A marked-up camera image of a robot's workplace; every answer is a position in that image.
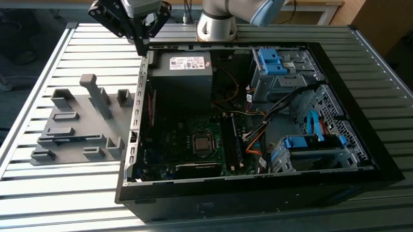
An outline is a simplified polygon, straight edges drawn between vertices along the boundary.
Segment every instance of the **wooden desk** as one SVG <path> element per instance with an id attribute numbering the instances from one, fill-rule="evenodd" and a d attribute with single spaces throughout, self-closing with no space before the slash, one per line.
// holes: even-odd
<path id="1" fill-rule="evenodd" d="M 0 8 L 25 9 L 88 9 L 93 0 L 0 0 Z M 174 9 L 182 9 L 182 0 L 166 0 Z M 328 25 L 343 0 L 296 0 L 296 12 L 320 12 L 317 25 Z M 201 0 L 192 0 L 192 8 L 200 9 Z M 292 0 L 281 11 L 292 11 Z"/>

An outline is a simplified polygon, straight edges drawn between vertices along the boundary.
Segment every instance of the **aluminum profile table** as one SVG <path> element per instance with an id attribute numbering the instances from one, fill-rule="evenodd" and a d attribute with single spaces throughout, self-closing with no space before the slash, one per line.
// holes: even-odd
<path id="1" fill-rule="evenodd" d="M 239 25 L 240 41 L 319 42 L 406 180 L 339 205 L 272 214 L 144 224 L 113 203 L 118 162 L 31 166 L 30 152 L 52 111 L 50 94 L 94 73 L 106 93 L 134 91 L 140 57 L 98 24 L 65 29 L 0 150 L 0 229 L 13 231 L 411 231 L 413 95 L 356 30 Z M 195 27 L 165 25 L 154 41 L 193 41 Z"/>

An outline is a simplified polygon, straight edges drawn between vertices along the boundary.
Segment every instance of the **motherboard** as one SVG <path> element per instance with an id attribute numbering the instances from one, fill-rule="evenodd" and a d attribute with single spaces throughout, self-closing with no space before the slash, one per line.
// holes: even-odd
<path id="1" fill-rule="evenodd" d="M 247 116 L 158 117 L 145 139 L 142 180 L 205 178 L 253 174 L 256 157 L 244 153 Z"/>

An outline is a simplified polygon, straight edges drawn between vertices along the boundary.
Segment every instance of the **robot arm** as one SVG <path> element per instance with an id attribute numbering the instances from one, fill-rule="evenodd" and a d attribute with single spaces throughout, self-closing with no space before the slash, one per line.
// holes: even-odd
<path id="1" fill-rule="evenodd" d="M 236 37 L 235 16 L 255 26 L 265 26 L 275 18 L 284 0 L 203 0 L 203 13 L 196 27 L 203 41 L 231 41 Z M 170 4 L 160 0 L 96 0 L 89 16 L 117 36 L 134 44 L 145 56 L 149 38 L 168 20 Z M 146 16 L 154 15 L 148 23 Z"/>
<path id="2" fill-rule="evenodd" d="M 168 20 L 170 5 L 160 0 L 96 0 L 89 16 L 117 36 L 134 44 L 137 54 L 145 56 L 149 37 L 154 37 Z M 146 16 L 154 20 L 146 22 Z"/>
<path id="3" fill-rule="evenodd" d="M 235 17 L 263 27 L 277 15 L 284 0 L 203 0 L 196 26 L 201 41 L 232 41 L 236 38 Z"/>

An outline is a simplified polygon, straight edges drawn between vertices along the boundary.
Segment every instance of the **power supply label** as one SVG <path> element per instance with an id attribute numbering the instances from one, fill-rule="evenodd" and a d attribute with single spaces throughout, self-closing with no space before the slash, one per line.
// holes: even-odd
<path id="1" fill-rule="evenodd" d="M 172 57 L 168 59 L 169 70 L 205 69 L 203 57 Z"/>

